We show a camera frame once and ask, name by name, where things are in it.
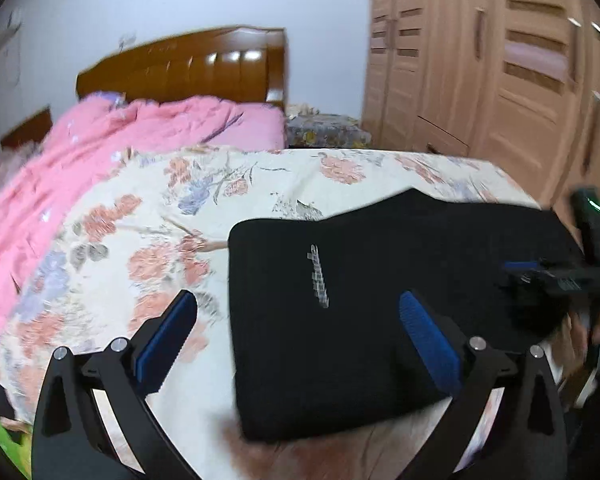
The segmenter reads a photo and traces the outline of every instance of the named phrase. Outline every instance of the drawer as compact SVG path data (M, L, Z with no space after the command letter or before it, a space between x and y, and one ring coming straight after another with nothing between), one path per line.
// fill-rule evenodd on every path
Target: drawer
M414 125L413 137L411 137L411 150L439 153L440 155L467 156L469 147L435 124L418 117Z

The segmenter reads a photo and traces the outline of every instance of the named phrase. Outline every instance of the pink blanket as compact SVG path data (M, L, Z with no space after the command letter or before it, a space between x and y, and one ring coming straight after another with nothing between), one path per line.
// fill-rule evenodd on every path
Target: pink blanket
M92 96L54 125L41 156L0 192L0 330L25 280L46 253L64 216L107 178L122 152L168 152L200 142L245 151L285 147L284 117L259 104L214 97L115 109Z

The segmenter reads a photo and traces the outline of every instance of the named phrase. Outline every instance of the metal bolt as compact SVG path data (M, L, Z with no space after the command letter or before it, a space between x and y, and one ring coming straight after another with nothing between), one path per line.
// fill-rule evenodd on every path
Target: metal bolt
M533 357L535 357L536 359L540 359L542 357L544 357L544 350L542 350L542 347L538 346L538 345L533 345L529 351L531 352L531 355Z
M125 338L123 338L123 337L116 338L111 342L111 349L114 352L122 352L126 348L126 343L127 343L127 341Z
M66 354L66 346L59 346L54 350L54 358L58 359L58 361L64 359L66 357Z
M479 335L474 335L471 339L469 339L469 346L474 350L480 351L487 348L487 342Z

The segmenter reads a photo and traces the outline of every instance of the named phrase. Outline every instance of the green light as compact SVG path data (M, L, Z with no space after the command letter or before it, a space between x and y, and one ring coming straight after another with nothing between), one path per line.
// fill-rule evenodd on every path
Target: green light
M596 208L598 211L600 211L600 206L599 206L598 204L596 204L595 202L593 202L593 200L592 200L592 199L589 199L589 203L590 203L590 204L591 204L593 207L595 207L595 208Z

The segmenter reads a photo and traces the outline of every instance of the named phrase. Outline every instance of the pink flower pattern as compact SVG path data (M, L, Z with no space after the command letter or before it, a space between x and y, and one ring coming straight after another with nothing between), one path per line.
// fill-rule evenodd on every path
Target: pink flower pattern
M150 317L160 316L171 303L173 297L166 292L152 292L138 299L134 314L129 320L129 333L135 333Z
M24 394L25 403L32 413L36 411L45 374L46 368L29 364L18 370L18 383Z
M97 206L82 219L82 226L90 242L101 242L106 235L116 232L111 212L104 206Z
M164 170L164 174L171 175L167 184L168 187L189 182L191 180L189 161L183 156L172 158L169 162L169 167Z
M187 258L184 260L184 279L187 285L199 283L209 273L209 264L203 260Z
M224 188L225 196L233 196L233 195L244 195L249 190L249 185L247 184L246 179L242 176L240 178L235 179L230 182L226 188Z
M180 257L186 259L188 256L197 253L200 249L206 246L206 240L203 238L200 231L192 231L190 235L186 235L176 246Z
M164 276L171 256L169 244L154 244L137 250L126 264L134 282L156 280Z
M325 177L342 184L356 184L365 178L362 166L346 158L332 155L321 155L320 173Z
M90 242L101 242L106 235L116 232L115 221L130 215L142 203L140 197L128 194L116 200L113 209L99 205L82 218L82 227Z
M16 335L20 339L24 355L30 358L40 347L53 346L52 339L60 332L63 322L63 316L45 310L33 321L19 323L16 327Z
M205 329L206 323L198 318L189 337L187 337L187 340L184 342L182 350L180 350L178 359L185 363L190 363L206 348L209 344L209 339L205 336Z
M440 174L428 164L409 155L395 155L395 160L407 171L415 171L428 184L444 184Z

